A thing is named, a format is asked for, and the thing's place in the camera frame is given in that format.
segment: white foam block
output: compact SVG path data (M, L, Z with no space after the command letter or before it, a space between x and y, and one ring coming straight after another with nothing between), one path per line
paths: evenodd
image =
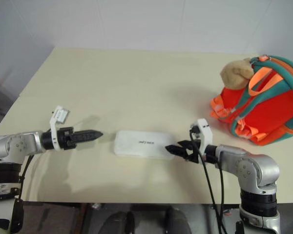
M119 156L173 159L165 146L175 144L175 137L167 133L119 131L114 153Z

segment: green backpack strap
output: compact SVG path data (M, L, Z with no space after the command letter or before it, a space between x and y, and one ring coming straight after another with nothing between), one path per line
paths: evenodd
M287 82L287 84L290 86L290 88L293 90L293 76L282 66L279 64L276 64L272 61L254 61L254 66L260 66L260 67L270 67L274 69L282 78Z
M293 68L293 62L291 60L288 60L288 59L280 57L280 56L275 56L275 55L269 55L269 56L272 57L272 58L281 60L281 61L287 63L288 65L290 65Z

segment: robotic arm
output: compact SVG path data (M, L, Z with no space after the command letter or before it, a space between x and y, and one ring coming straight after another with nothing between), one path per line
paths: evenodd
M238 177L241 188L241 204L239 207L242 221L236 223L236 233L258 233L255 228L281 234L280 214L277 210L276 180L279 167L267 155L253 155L241 148L220 145L213 146L212 132L205 119L199 119L191 126L197 147L192 141L180 141L182 147L169 145L166 149L174 155L199 163L199 151L205 162L215 164L221 162L221 168Z
M58 129L56 124L64 123L67 115L68 111L58 106L50 120L50 131L0 136L0 234L17 233L22 228L20 194L24 177L19 173L26 156L32 157L51 149L73 149L77 143L103 135L94 130L74 132L72 127Z

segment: white wall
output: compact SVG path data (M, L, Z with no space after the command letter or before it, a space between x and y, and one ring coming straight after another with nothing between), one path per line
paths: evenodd
M9 99L53 46L293 60L293 0L0 0L0 91Z

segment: screw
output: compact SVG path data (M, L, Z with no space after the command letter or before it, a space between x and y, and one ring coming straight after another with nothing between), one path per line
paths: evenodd
M92 205L91 205L91 208L96 210L96 211L100 210L101 207L102 207L101 203L92 203Z

